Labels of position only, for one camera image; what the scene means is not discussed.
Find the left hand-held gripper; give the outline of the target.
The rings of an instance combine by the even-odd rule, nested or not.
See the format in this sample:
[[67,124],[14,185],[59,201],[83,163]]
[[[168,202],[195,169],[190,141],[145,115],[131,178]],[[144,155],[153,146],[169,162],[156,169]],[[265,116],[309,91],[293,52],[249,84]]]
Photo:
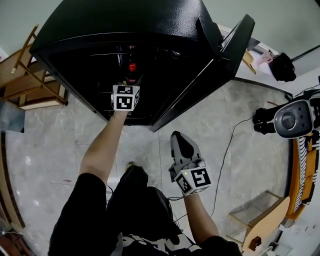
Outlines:
[[140,86],[114,85],[111,105],[114,111],[132,112],[140,98]]

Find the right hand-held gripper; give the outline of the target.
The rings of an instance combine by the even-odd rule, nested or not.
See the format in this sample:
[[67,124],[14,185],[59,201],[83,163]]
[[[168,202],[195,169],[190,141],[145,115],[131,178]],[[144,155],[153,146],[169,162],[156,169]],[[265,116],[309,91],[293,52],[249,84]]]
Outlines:
[[[181,151],[178,141],[180,136],[183,138]],[[174,161],[168,170],[171,182],[178,185],[183,196],[203,192],[212,185],[210,173],[194,140],[184,133],[181,135],[179,131],[174,131],[170,136],[170,150]],[[181,155],[193,162],[182,163]]]

